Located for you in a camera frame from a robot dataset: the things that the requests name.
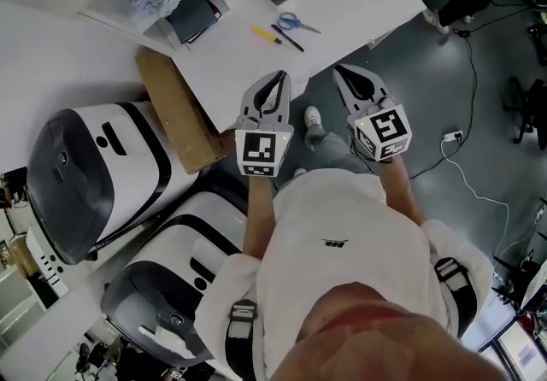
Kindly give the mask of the black pen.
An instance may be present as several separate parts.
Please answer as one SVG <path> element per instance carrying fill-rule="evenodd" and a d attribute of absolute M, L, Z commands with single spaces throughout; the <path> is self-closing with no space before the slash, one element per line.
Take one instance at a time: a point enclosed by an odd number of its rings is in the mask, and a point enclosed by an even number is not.
<path fill-rule="evenodd" d="M 295 47 L 297 50 L 299 50 L 300 52 L 304 52 L 304 48 L 299 44 L 297 43 L 294 39 L 292 39 L 291 37 L 289 37 L 284 31 L 283 29 L 281 29 L 278 25 L 276 24 L 271 24 L 270 25 L 279 35 L 281 35 L 286 41 L 289 42 L 289 44 L 291 44 L 293 47 Z"/>

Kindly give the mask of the white and black robot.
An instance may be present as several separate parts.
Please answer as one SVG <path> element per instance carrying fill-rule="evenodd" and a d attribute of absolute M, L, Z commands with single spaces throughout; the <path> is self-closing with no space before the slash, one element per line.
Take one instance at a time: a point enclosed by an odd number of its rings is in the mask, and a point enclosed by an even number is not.
<path fill-rule="evenodd" d="M 151 103 L 67 108 L 47 120 L 27 163 L 32 210 L 67 264 L 144 220 L 173 175 Z"/>
<path fill-rule="evenodd" d="M 217 193 L 202 191 L 183 202 L 104 291 L 103 314 L 130 343 L 177 368 L 211 359 L 193 322 L 203 294 L 225 259 L 240 252 L 246 214 Z M 138 331 L 157 326 L 185 340 L 185 359 Z"/>

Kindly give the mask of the person's right white shoe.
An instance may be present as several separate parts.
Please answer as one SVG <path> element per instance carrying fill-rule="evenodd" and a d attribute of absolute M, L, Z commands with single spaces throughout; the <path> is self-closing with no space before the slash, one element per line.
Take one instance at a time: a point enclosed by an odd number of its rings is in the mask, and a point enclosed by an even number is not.
<path fill-rule="evenodd" d="M 306 126 L 307 132 L 312 132 L 317 128 L 322 128 L 321 114 L 318 108 L 315 106 L 308 106 L 304 110 L 303 121 L 304 125 Z"/>

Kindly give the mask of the brown cardboard box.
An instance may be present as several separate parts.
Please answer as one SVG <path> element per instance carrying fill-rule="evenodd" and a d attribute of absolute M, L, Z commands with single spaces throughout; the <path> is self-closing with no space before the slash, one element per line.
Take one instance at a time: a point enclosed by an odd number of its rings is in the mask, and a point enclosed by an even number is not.
<path fill-rule="evenodd" d="M 143 48 L 136 63 L 163 129 L 189 174 L 230 154 L 233 133 L 217 131 L 169 56 Z"/>

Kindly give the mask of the blue handled scissors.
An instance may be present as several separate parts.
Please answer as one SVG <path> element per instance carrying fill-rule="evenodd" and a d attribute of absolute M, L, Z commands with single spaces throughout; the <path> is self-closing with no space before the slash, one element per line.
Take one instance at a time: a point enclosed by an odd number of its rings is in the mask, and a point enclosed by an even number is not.
<path fill-rule="evenodd" d="M 316 28 L 302 23 L 292 12 L 284 12 L 279 15 L 277 25 L 283 30 L 303 29 L 309 32 L 321 34 Z"/>

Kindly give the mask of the white tissue paper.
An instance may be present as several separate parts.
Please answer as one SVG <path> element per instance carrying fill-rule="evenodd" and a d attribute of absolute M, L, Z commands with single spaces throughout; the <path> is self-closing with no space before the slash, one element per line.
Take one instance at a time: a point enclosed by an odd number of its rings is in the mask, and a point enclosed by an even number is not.
<path fill-rule="evenodd" d="M 138 331 L 164 349 L 180 355 L 185 359 L 193 359 L 195 357 L 195 355 L 187 348 L 183 338 L 161 326 L 157 326 L 155 331 L 152 332 L 145 326 L 141 325 L 138 328 Z"/>

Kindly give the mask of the person's chin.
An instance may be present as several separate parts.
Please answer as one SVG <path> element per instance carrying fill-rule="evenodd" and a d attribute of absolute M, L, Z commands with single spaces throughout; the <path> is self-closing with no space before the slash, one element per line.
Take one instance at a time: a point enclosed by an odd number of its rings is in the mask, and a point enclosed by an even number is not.
<path fill-rule="evenodd" d="M 268 381 L 505 381 L 434 319 L 359 283 L 317 300 Z"/>

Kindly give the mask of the person's white shirt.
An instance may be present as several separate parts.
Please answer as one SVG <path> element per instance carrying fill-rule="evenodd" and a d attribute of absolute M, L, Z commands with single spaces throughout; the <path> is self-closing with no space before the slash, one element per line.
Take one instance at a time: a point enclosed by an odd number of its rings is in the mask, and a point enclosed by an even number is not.
<path fill-rule="evenodd" d="M 273 193 L 276 226 L 261 261 L 229 256 L 194 326 L 244 381 L 268 381 L 329 290 L 364 284 L 438 322 L 460 343 L 491 287 L 489 259 L 437 220 L 417 226 L 386 204 L 379 175 L 325 168 Z"/>

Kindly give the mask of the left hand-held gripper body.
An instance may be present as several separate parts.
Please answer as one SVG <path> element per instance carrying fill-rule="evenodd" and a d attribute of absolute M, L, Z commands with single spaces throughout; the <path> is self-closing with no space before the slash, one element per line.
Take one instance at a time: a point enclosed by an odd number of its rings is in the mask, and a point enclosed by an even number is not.
<path fill-rule="evenodd" d="M 235 128 L 240 173 L 248 177 L 277 177 L 293 133 L 294 127 L 288 123 L 266 123 L 240 116 Z"/>

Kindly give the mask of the person's left forearm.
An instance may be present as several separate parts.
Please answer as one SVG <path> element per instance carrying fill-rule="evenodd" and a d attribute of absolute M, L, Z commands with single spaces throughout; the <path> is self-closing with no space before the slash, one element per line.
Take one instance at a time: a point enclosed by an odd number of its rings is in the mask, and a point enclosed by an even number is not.
<path fill-rule="evenodd" d="M 276 226 L 272 181 L 249 177 L 248 213 L 242 253 L 261 261 Z"/>

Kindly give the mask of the yellow utility knife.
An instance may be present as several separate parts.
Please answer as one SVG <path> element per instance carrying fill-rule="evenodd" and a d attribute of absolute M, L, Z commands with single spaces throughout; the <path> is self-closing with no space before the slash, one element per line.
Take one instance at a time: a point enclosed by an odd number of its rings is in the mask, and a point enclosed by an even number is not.
<path fill-rule="evenodd" d="M 284 46 L 288 49 L 291 47 L 287 45 L 287 42 L 282 41 L 278 36 L 272 34 L 266 29 L 260 28 L 259 26 L 253 26 L 251 31 L 260 38 L 266 39 L 271 44 L 276 44 L 279 46 Z"/>

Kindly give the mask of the person's right forearm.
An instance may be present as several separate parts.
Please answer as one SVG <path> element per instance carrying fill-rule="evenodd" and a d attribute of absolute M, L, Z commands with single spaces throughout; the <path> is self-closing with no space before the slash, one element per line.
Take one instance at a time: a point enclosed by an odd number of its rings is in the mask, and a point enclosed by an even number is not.
<path fill-rule="evenodd" d="M 423 225 L 426 216 L 415 200 L 409 175 L 400 155 L 393 156 L 390 163 L 379 165 L 379 178 L 385 191 L 386 204 L 417 226 Z"/>

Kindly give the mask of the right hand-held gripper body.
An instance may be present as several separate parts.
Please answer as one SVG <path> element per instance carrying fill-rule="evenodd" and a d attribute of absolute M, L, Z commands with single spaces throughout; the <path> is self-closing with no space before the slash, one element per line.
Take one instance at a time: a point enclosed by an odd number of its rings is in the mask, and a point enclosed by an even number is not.
<path fill-rule="evenodd" d="M 370 161 L 388 162 L 405 152 L 412 139 L 403 105 L 390 96 L 350 114 L 348 122 L 358 155 Z"/>

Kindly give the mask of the dark green notebook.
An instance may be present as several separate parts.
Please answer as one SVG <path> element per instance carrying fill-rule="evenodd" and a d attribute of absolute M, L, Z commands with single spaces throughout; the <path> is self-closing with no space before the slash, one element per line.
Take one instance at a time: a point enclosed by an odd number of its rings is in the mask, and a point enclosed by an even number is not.
<path fill-rule="evenodd" d="M 181 0 L 167 17 L 181 43 L 193 42 L 218 20 L 209 7 L 210 0 Z"/>

